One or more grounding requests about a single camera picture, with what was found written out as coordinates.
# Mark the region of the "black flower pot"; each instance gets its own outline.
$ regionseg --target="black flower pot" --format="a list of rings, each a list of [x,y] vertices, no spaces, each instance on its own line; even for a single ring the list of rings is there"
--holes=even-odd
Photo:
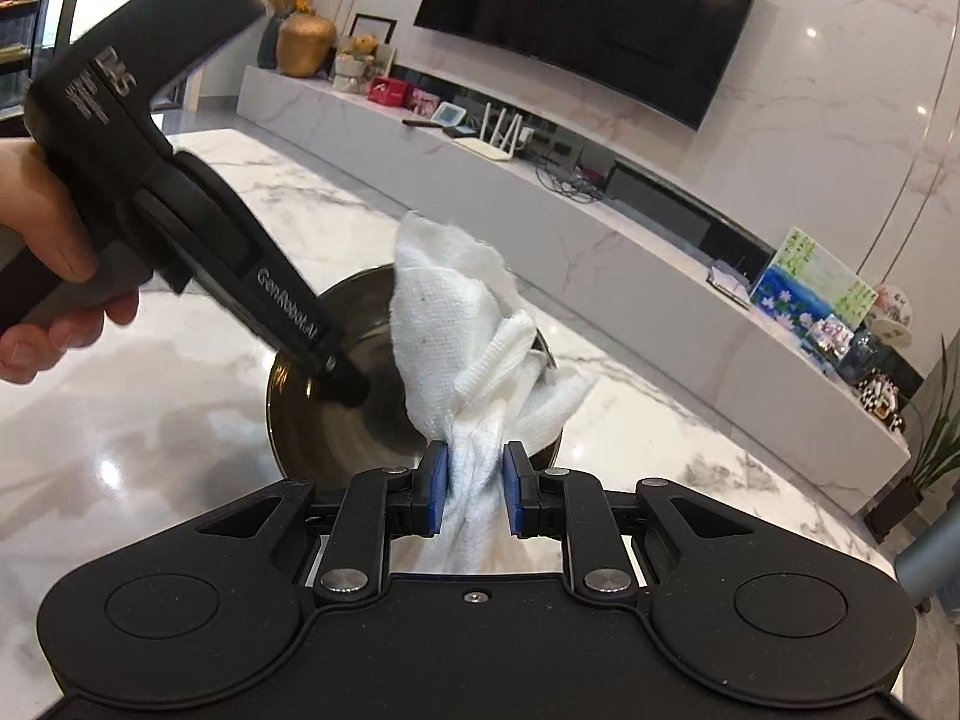
[[[263,37],[260,38],[260,48],[256,52],[258,68],[277,69],[277,38],[280,37],[280,25],[290,13],[289,10],[278,10],[267,20],[267,25],[263,28]]]
[[[883,541],[907,514],[920,506],[920,501],[923,501],[923,493],[914,487],[909,478],[904,479],[864,515],[863,521],[874,538]]]

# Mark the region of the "black flat screen tv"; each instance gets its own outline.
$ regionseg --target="black flat screen tv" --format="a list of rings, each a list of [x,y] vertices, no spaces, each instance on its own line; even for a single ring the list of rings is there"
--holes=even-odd
[[[754,0],[423,0],[416,26],[535,57],[699,127]]]

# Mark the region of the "gray cylinder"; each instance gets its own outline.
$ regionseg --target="gray cylinder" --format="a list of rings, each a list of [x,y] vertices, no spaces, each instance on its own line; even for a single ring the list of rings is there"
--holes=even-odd
[[[960,506],[950,506],[896,556],[896,580],[914,604],[960,575]]]

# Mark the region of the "human hand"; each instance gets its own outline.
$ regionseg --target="human hand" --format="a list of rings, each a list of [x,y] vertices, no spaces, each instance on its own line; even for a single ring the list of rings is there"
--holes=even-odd
[[[97,269],[69,190],[29,139],[0,140],[0,224],[21,234],[35,257],[66,281],[86,281]],[[30,324],[11,327],[0,335],[0,379],[29,384],[38,371],[54,367],[67,349],[94,343],[103,333],[104,315],[116,324],[132,322],[137,303],[134,292],[64,314],[49,329]]]

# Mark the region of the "screw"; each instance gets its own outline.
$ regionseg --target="screw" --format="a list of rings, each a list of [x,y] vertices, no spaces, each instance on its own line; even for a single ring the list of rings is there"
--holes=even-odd
[[[356,592],[366,587],[367,581],[358,568],[334,568],[320,577],[320,584],[330,592]]]
[[[630,574],[619,568],[597,568],[584,577],[584,584],[597,592],[619,592],[631,582]]]

